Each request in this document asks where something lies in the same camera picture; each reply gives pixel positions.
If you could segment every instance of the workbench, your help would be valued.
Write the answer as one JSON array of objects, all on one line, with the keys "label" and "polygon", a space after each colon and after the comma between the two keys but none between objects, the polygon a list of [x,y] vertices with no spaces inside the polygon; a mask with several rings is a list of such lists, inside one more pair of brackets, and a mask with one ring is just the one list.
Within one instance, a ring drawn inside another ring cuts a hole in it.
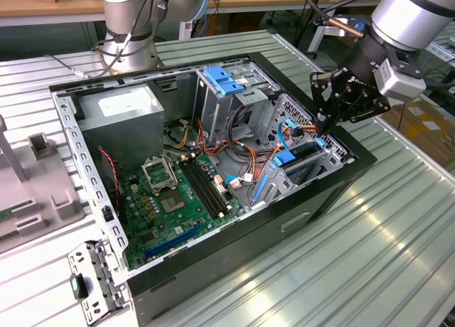
[{"label": "workbench", "polygon": [[[330,6],[342,0],[320,0],[320,7]],[[380,0],[361,0],[353,6],[375,6]],[[219,13],[249,11],[278,11],[302,9],[305,0],[220,0]],[[214,1],[209,2],[208,13],[216,10]],[[103,21],[102,0],[59,0],[48,3],[36,0],[0,0],[0,26],[37,25],[44,23],[68,23]]]},{"label": "workbench", "polygon": [[[310,95],[317,67],[266,31],[157,44],[167,65],[261,52]],[[93,53],[60,55],[96,75]],[[0,63],[0,114],[17,147],[44,132],[58,146],[85,217],[0,255],[2,326],[84,326],[66,254],[102,237],[48,86],[77,80],[54,60]],[[151,326],[438,326],[455,305],[455,179],[381,119],[345,128],[378,159],[330,213]],[[100,324],[136,326],[131,309]]]}]

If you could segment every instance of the blue pcie slot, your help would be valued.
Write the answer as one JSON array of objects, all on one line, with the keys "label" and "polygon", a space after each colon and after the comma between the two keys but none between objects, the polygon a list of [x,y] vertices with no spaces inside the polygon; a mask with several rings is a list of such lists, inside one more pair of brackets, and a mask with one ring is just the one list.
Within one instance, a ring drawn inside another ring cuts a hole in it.
[{"label": "blue pcie slot", "polygon": [[144,253],[145,257],[149,258],[149,257],[153,257],[157,254],[161,254],[163,251],[166,251],[167,249],[171,249],[172,247],[175,247],[177,244],[180,244],[182,242],[185,242],[186,240],[189,240],[196,234],[196,232],[199,230],[199,228],[200,228],[200,224],[196,225],[191,230],[183,233],[182,235],[175,237],[174,239],[169,240],[164,244],[159,245],[158,247],[154,247],[153,249],[151,249],[149,251],[145,251],[145,253]]}]

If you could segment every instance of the metal plate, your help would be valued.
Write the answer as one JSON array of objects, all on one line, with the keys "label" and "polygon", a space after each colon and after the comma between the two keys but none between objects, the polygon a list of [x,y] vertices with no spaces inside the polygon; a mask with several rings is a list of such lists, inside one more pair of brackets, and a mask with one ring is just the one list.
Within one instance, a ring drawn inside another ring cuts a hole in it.
[{"label": "metal plate", "polygon": [[[157,48],[167,65],[261,51],[311,94],[312,62],[266,31],[165,42]],[[91,53],[62,58],[88,73],[102,68]],[[55,61],[34,58],[0,63],[0,80],[8,140],[24,145],[26,136],[38,131],[56,140],[86,203],[47,89],[77,78]],[[368,120],[347,129],[379,161],[331,213],[153,326],[439,325],[455,304],[454,180],[383,123]],[[85,209],[80,222],[0,256],[0,321],[18,327],[68,321],[83,326],[68,283],[66,254],[85,240],[101,238]],[[135,326],[135,320],[126,309],[100,326]]]}]

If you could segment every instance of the red wire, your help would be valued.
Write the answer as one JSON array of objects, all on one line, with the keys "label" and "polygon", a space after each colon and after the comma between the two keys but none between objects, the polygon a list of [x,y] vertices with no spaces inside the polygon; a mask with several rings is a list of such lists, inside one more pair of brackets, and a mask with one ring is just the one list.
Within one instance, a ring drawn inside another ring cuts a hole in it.
[{"label": "red wire", "polygon": [[117,179],[117,171],[115,171],[115,166],[114,166],[114,161],[111,159],[108,153],[103,151],[102,149],[98,149],[100,153],[102,153],[104,156],[106,156],[107,160],[111,164],[112,172],[114,173],[114,179],[115,179],[115,196],[117,199],[117,212],[119,211],[119,206],[120,206],[120,192],[119,192],[119,180]]}]

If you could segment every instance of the ram slot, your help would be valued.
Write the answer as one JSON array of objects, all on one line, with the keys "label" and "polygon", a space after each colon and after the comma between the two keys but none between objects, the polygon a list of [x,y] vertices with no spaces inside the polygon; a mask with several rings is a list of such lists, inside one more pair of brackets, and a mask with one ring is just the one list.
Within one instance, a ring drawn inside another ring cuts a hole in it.
[{"label": "ram slot", "polygon": [[220,213],[226,214],[228,208],[195,161],[181,164],[181,170],[212,219],[218,218]]}]

